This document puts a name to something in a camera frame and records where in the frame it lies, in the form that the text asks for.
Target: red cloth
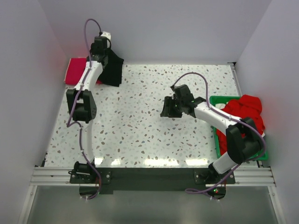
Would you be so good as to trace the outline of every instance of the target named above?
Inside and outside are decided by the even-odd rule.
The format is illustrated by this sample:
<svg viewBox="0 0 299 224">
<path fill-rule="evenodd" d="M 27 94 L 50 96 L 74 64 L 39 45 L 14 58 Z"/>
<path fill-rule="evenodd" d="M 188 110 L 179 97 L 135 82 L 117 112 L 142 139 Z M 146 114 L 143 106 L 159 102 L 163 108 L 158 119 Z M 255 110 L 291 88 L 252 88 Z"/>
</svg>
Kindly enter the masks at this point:
<svg viewBox="0 0 299 224">
<path fill-rule="evenodd" d="M 265 126 L 263 125 L 263 119 L 260 116 L 262 112 L 262 103 L 258 97 L 243 95 L 239 100 L 230 100 L 222 110 L 240 118 L 252 118 L 258 132 L 263 134 Z M 223 155 L 227 151 L 226 136 L 219 130 L 217 130 L 216 134 L 219 138 L 220 154 Z"/>
<path fill-rule="evenodd" d="M 71 58 L 64 78 L 65 84 L 77 85 L 85 70 L 85 66 L 86 58 Z"/>
</svg>

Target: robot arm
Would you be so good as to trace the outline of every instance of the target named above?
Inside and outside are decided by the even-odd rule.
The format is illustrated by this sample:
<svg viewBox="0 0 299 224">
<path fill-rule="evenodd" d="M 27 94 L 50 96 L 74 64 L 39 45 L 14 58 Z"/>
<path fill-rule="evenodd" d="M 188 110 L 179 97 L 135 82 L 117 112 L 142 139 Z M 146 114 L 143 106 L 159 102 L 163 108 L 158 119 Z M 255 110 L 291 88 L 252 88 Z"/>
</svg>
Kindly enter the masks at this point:
<svg viewBox="0 0 299 224">
<path fill-rule="evenodd" d="M 211 110 L 210 107 L 212 106 L 209 107 L 205 99 L 201 97 L 194 98 L 187 85 L 173 86 L 172 90 L 174 92 L 173 96 L 164 99 L 161 117 L 181 118 L 182 113 L 186 113 L 208 122 L 227 137 L 228 151 L 209 165 L 209 178 L 216 178 L 219 174 L 227 172 L 262 149 L 260 138 L 252 130 L 231 120 L 232 118 L 241 120 L 256 129 L 256 125 L 251 118 L 241 119 L 215 107 Z M 229 119 L 217 114 L 215 111 L 226 114 Z"/>
<path fill-rule="evenodd" d="M 108 63 L 106 50 L 110 47 L 110 33 L 104 32 L 100 36 L 94 38 L 94 43 L 91 44 L 90 53 L 92 58 L 86 59 L 85 70 L 74 89 L 69 89 L 66 92 L 67 104 L 69 113 L 71 113 L 74 103 L 76 103 L 72 119 L 78 121 L 82 125 L 82 148 L 85 150 L 86 157 L 90 162 L 94 160 L 92 149 L 92 127 L 93 119 L 97 114 L 97 106 L 93 99 L 92 90 Z M 78 91 L 81 92 L 77 101 L 75 96 Z"/>
</svg>

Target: speckled table surface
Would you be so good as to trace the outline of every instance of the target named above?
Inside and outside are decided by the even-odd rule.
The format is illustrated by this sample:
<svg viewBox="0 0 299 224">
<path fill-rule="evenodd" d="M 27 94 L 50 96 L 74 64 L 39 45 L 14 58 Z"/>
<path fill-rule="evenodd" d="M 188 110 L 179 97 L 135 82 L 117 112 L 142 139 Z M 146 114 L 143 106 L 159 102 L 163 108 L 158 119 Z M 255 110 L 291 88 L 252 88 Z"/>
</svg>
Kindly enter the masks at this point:
<svg viewBox="0 0 299 224">
<path fill-rule="evenodd" d="M 209 96 L 237 96 L 229 65 L 123 65 L 120 87 L 96 86 L 98 112 L 93 123 L 93 153 L 97 167 L 207 167 L 217 159 L 214 134 L 205 121 L 183 115 L 161 118 L 170 86 L 189 71 L 203 74 Z M 188 75 L 194 97 L 205 98 L 200 77 Z M 48 147 L 46 167 L 73 167 L 81 160 L 78 127 L 66 127 L 68 108 L 64 95 Z M 243 166 L 255 167 L 255 162 Z"/>
</svg>

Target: green plastic tray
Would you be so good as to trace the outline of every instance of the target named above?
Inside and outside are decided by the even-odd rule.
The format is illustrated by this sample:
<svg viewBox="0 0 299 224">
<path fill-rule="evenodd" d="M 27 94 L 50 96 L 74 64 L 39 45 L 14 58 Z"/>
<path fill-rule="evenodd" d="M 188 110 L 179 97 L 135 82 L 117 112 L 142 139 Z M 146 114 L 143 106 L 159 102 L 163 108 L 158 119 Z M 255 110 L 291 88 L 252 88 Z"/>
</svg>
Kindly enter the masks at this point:
<svg viewBox="0 0 299 224">
<path fill-rule="evenodd" d="M 210 103 L 215 106 L 216 104 L 226 104 L 228 101 L 230 101 L 231 99 L 240 99 L 240 97 L 222 97 L 222 96 L 210 96 Z M 214 130 L 214 139 L 215 139 L 215 146 L 216 146 L 216 154 L 217 154 L 217 158 L 220 158 L 220 147 L 219 147 L 219 139 L 218 139 L 218 135 L 216 134 L 216 128 L 213 127 Z M 254 156 L 252 156 L 252 158 L 258 156 L 261 152 L 258 152 L 257 154 L 255 154 Z M 257 160 L 267 160 L 268 159 L 268 153 L 266 151 L 266 153 L 258 158 Z"/>
</svg>

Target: tabletop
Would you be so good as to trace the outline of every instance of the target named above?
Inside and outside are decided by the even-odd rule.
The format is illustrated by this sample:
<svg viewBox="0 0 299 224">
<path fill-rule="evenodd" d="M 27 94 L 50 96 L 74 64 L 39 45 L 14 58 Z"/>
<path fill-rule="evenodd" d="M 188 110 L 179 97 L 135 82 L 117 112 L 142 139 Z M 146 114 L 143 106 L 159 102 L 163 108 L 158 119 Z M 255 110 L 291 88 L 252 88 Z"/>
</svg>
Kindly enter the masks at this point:
<svg viewBox="0 0 299 224">
<path fill-rule="evenodd" d="M 209 96 L 237 96 L 229 65 L 125 64 L 122 84 L 97 85 L 93 97 L 97 115 L 93 122 L 93 153 L 97 167 L 205 168 L 217 159 L 214 133 L 205 121 L 183 115 L 161 118 L 164 97 L 170 86 L 186 72 L 198 72 L 208 81 Z M 182 78 L 194 97 L 206 97 L 203 80 L 196 75 Z M 65 91 L 73 86 L 66 86 Z M 68 107 L 64 94 L 50 139 L 46 167 L 73 167 L 82 158 L 78 127 L 66 127 Z M 255 162 L 243 166 L 256 167 Z"/>
</svg>

